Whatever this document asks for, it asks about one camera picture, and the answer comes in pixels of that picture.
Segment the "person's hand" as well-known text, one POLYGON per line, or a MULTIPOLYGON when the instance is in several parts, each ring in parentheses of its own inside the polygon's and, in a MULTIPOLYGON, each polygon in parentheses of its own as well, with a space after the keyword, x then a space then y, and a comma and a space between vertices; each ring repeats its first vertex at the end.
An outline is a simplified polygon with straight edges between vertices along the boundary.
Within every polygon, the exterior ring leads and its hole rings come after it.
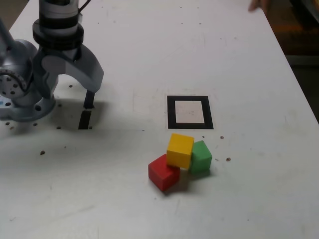
POLYGON ((269 3, 270 3, 269 0, 251 0, 248 10, 255 11, 256 9, 260 8, 264 12, 267 12, 269 3))

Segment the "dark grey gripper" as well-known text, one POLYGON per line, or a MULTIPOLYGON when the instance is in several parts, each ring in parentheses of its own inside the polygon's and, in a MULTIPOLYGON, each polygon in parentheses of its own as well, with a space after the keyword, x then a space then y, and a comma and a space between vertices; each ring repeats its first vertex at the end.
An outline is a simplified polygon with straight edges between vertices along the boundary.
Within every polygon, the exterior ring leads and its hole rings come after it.
POLYGON ((97 92, 104 71, 94 53, 86 46, 72 50, 38 49, 33 58, 33 81, 43 98, 52 98, 58 75, 71 76, 86 90, 97 92))

